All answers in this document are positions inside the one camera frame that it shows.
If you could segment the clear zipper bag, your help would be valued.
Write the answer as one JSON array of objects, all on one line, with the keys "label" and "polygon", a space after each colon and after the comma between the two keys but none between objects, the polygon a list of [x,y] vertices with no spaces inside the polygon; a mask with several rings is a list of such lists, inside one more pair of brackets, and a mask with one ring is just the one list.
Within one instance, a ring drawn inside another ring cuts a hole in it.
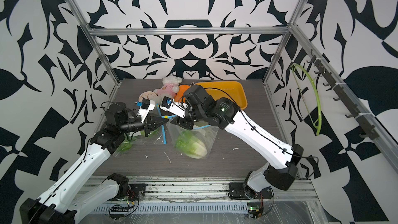
[{"label": "clear zipper bag", "polygon": [[205,121],[199,121],[194,123],[192,130],[186,130],[172,123],[176,119],[177,117],[174,117],[166,124],[173,147],[190,158],[206,159],[211,152],[219,128]]},{"label": "clear zipper bag", "polygon": [[127,133],[127,134],[116,134],[116,138],[113,141],[113,143],[110,145],[111,150],[110,153],[112,156],[117,157],[121,154],[118,154],[116,156],[115,151],[117,150],[117,148],[121,145],[121,143],[125,140],[132,142],[133,146],[134,145],[144,145],[144,144],[156,144],[157,142],[160,142],[162,138],[164,138],[164,134],[161,133],[160,129],[164,127],[164,125],[162,125],[161,127],[157,128],[157,134],[152,135],[150,137],[143,137],[141,136],[141,132],[137,132],[134,134],[131,133]]}]

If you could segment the chinese cabbage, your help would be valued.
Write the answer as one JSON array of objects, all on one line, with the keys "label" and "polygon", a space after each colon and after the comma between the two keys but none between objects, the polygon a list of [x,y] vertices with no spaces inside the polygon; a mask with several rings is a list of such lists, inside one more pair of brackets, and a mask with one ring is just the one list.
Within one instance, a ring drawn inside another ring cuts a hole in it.
[{"label": "chinese cabbage", "polygon": [[203,141],[191,131],[183,131],[179,134],[174,147],[190,158],[202,159],[208,154]]},{"label": "chinese cabbage", "polygon": [[141,131],[141,136],[143,136],[143,137],[150,137],[150,136],[152,136],[152,135],[155,135],[155,134],[157,134],[158,132],[157,132],[157,130],[154,130],[154,131]]},{"label": "chinese cabbage", "polygon": [[132,142],[127,141],[127,140],[123,141],[123,142],[121,143],[121,145],[120,145],[120,146],[117,148],[117,150],[115,151],[116,156],[117,156],[118,154],[121,154],[121,153],[124,153],[124,152],[130,150],[130,149],[132,148],[132,146],[133,146]]}]

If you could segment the yellow plastic tray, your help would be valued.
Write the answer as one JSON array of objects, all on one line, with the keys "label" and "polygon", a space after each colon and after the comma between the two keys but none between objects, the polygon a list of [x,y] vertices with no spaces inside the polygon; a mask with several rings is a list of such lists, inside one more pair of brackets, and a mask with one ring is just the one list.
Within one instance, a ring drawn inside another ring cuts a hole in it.
[{"label": "yellow plastic tray", "polygon": [[211,95],[214,100],[227,97],[230,100],[234,100],[242,110],[248,106],[244,88],[239,82],[213,81],[196,83],[196,85],[205,88],[207,93]]}]

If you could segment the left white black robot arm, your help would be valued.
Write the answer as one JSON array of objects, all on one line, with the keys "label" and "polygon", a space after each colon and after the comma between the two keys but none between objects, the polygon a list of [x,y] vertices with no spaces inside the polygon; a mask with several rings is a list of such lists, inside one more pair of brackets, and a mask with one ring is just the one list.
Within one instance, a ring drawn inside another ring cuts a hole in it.
[{"label": "left white black robot arm", "polygon": [[114,173],[97,187],[76,197],[92,174],[108,160],[129,133],[144,132],[148,136],[167,119],[153,115],[156,103],[143,99],[137,102],[138,114],[124,103],[117,102],[105,111],[106,121],[89,139],[85,152],[69,170],[37,199],[28,198],[20,208],[24,224],[76,224],[104,202],[127,197],[132,191],[129,180]]}]

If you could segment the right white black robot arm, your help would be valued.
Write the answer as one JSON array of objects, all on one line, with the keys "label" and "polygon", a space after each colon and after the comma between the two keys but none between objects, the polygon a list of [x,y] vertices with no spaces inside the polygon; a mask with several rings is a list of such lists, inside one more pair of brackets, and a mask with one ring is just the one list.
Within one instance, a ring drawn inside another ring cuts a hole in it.
[{"label": "right white black robot arm", "polygon": [[195,122],[205,121],[240,138],[263,156],[267,163],[248,174],[244,182],[247,189],[260,192],[272,186],[288,190],[295,181],[303,147],[284,143],[264,130],[229,94],[216,100],[202,86],[193,85],[184,92],[182,103],[164,97],[161,109],[176,115],[173,124],[181,128],[192,130]]}]

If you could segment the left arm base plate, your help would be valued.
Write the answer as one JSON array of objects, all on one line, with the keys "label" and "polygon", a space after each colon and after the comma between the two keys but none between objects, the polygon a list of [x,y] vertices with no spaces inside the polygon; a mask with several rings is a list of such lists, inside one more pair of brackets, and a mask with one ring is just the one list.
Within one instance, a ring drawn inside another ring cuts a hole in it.
[{"label": "left arm base plate", "polygon": [[146,194],[147,184],[144,183],[129,183],[129,179],[121,174],[111,174],[102,183],[107,183],[108,186],[115,187],[116,192],[111,193],[111,198],[108,201],[136,201]]}]

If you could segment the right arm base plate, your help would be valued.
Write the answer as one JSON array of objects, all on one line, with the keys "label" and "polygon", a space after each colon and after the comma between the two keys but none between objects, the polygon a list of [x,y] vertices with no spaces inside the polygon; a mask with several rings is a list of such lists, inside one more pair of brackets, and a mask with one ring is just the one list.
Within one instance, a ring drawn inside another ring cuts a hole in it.
[{"label": "right arm base plate", "polygon": [[269,200],[273,197],[271,187],[264,188],[261,192],[256,192],[247,186],[249,176],[253,171],[250,171],[243,183],[229,183],[228,197],[232,200]]}]

